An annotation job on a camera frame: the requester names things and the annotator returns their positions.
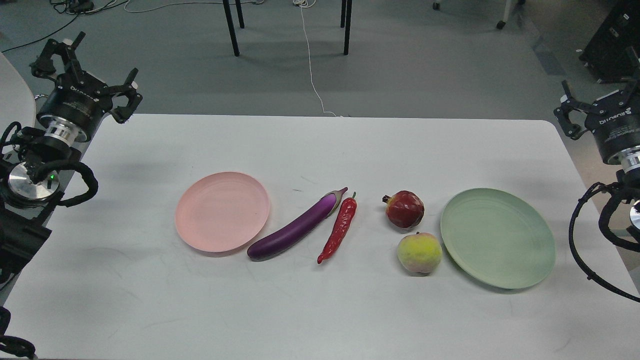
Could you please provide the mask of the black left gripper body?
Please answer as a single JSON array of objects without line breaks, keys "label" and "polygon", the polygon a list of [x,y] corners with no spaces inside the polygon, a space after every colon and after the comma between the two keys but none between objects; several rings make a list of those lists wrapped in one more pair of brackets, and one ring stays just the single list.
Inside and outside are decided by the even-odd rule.
[{"label": "black left gripper body", "polygon": [[55,87],[36,113],[44,128],[54,120],[65,120],[78,128],[76,142],[89,142],[99,129],[107,112],[114,107],[113,97],[103,91],[105,82],[84,73],[80,82],[69,74],[60,74]]}]

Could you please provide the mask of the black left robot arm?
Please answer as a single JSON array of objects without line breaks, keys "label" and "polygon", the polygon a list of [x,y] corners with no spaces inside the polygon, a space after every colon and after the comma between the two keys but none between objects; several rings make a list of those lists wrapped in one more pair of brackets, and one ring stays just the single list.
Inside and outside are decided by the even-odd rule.
[{"label": "black left robot arm", "polygon": [[51,235],[47,223],[59,207],[75,207],[98,193],[83,155],[106,117],[124,124],[137,110],[133,68],[123,84],[109,85],[82,68],[76,50],[85,38],[50,38],[30,73],[53,82],[49,94],[30,91],[1,57],[1,301]]}]

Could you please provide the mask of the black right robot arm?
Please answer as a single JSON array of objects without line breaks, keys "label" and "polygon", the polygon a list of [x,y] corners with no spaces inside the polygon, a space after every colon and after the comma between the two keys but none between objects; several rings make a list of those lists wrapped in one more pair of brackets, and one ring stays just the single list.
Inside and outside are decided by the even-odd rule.
[{"label": "black right robot arm", "polygon": [[569,250],[588,280],[602,288],[638,302],[639,297],[619,289],[591,269],[579,255],[574,239],[576,220],[591,198],[608,194],[598,219],[601,234],[617,248],[638,253],[640,200],[640,117],[639,117],[639,54],[634,47],[626,48],[634,71],[623,89],[613,91],[591,102],[574,98],[566,80],[564,95],[554,116],[565,136],[576,141],[585,133],[592,134],[602,162],[620,166],[615,182],[595,182],[581,196],[568,225]]}]

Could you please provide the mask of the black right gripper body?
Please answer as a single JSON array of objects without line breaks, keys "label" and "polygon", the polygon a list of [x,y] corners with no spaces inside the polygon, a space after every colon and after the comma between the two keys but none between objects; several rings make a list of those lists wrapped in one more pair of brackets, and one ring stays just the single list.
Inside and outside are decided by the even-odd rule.
[{"label": "black right gripper body", "polygon": [[594,100],[585,119],[604,164],[619,166],[620,153],[639,147],[639,92],[616,90]]}]

